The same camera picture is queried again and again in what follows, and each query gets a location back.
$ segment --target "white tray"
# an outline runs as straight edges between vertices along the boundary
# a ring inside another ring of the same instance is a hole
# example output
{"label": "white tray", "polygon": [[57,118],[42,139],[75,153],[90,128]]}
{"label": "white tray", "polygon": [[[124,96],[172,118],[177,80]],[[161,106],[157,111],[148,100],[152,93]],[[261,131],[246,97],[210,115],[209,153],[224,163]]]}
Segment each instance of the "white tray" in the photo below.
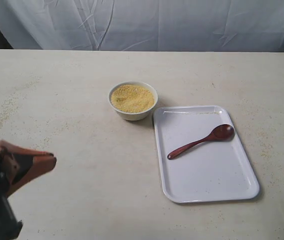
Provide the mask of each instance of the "white tray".
{"label": "white tray", "polygon": [[167,155],[207,136],[216,126],[233,123],[220,106],[160,107],[154,113],[162,187],[175,203],[251,199],[259,185],[238,135],[208,142],[176,159]]}

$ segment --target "yellow grain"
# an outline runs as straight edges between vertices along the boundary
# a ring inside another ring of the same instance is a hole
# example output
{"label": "yellow grain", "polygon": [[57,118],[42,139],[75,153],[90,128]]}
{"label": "yellow grain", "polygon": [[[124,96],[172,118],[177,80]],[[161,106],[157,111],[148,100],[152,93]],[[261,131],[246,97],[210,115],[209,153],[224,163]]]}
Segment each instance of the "yellow grain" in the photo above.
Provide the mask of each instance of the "yellow grain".
{"label": "yellow grain", "polygon": [[112,93],[111,102],[118,110],[126,113],[140,113],[154,105],[153,94],[136,85],[121,85]]}

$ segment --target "table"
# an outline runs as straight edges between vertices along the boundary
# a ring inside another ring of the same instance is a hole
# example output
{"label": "table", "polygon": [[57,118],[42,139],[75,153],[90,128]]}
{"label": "table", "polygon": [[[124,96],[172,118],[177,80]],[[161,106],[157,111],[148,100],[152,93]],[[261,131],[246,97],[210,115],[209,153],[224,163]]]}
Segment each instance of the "table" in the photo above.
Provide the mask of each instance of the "table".
{"label": "table", "polygon": [[[249,201],[162,193],[151,116],[120,119],[110,88],[143,81],[158,106],[226,108],[261,186]],[[56,168],[10,197],[23,240],[284,240],[284,53],[0,50],[0,139]]]}

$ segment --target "red wooden spoon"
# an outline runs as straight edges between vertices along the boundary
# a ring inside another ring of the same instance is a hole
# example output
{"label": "red wooden spoon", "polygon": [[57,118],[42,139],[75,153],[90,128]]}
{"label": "red wooden spoon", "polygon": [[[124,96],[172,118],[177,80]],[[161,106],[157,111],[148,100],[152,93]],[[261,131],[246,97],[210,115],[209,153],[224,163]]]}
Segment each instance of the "red wooden spoon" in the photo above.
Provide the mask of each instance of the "red wooden spoon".
{"label": "red wooden spoon", "polygon": [[198,145],[203,142],[212,142],[212,141],[224,141],[234,136],[234,128],[229,124],[222,124],[220,126],[217,126],[212,130],[212,132],[206,136],[205,138],[202,138],[201,140],[191,142],[187,145],[181,146],[178,149],[175,149],[174,151],[170,152],[167,155],[167,158],[172,160],[181,153],[185,152],[186,150],[194,147],[195,145]]}

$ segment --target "white fabric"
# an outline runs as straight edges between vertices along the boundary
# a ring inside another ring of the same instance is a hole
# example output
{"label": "white fabric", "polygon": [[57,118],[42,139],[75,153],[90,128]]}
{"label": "white fabric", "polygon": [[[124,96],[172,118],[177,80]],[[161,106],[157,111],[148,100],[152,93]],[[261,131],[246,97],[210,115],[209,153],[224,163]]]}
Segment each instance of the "white fabric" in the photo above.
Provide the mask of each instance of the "white fabric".
{"label": "white fabric", "polygon": [[0,0],[16,49],[284,51],[283,0]]}

